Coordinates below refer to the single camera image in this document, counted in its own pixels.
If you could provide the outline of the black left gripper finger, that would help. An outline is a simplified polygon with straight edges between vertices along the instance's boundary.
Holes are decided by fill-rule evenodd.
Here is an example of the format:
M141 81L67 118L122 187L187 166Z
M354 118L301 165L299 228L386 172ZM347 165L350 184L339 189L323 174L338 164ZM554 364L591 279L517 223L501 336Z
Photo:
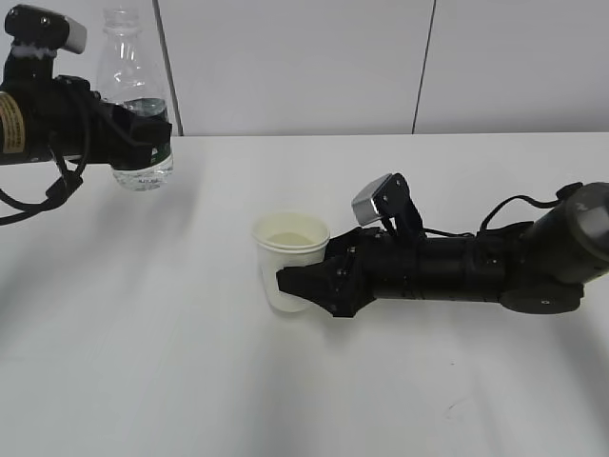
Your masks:
M122 105L113 110L113 120L134 141L170 150L172 125L165 105Z

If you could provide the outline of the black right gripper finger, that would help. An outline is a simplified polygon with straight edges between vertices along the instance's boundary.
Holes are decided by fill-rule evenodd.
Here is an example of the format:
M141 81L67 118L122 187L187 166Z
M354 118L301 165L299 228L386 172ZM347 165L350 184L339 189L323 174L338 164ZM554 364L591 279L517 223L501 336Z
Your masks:
M342 268L314 264L286 267L276 273L281 292L310 301L323 309L339 309L348 305L346 275Z
M357 257L361 235L362 230L354 228L331 238L325 248L324 261L338 258L341 265L352 265Z

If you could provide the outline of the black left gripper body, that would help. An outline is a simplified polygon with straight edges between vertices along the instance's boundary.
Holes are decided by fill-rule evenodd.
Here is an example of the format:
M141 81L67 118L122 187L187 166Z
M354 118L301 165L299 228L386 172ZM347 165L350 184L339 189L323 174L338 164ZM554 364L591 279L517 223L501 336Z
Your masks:
M77 132L86 135L78 150L90 164L109 165L115 170L143 170L160 164L160 152L146 143L132 140L113 120L117 105L101 98L90 83L80 77L60 75L53 83L67 96L78 116Z

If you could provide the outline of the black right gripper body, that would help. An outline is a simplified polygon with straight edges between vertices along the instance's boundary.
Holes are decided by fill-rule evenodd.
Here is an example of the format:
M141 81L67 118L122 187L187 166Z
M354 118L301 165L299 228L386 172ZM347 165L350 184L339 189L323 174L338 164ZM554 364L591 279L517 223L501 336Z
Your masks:
M356 229L361 229L362 235L355 262L352 265L341 265L338 258L328 262L324 261L324 264L327 266L342 268L346 275L345 288L348 290L348 305L339 309L325 309L335 318L353 318L362 308L375 300L372 286L370 285L371 274L364 271L364 261L372 247L392 242L391 237L384 229Z

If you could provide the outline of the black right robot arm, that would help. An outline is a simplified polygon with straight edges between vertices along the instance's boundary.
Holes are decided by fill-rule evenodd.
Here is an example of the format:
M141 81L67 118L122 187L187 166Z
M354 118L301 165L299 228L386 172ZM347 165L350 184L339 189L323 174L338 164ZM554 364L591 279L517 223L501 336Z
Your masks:
M538 202L536 221L476 233L426 228L405 178L386 174L353 199L358 226L324 259L277 272L280 291L351 318L378 299L497 303L526 314L576 310L608 271L608 186L573 183Z

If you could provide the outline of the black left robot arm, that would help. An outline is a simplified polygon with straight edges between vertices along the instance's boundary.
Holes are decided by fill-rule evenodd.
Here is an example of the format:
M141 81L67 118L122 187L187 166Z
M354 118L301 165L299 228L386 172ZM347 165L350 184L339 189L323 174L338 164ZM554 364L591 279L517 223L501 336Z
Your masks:
M9 53L1 83L2 165L61 155L132 171L163 160L171 136L163 114L139 115L104 100L86 79L53 75L55 56Z

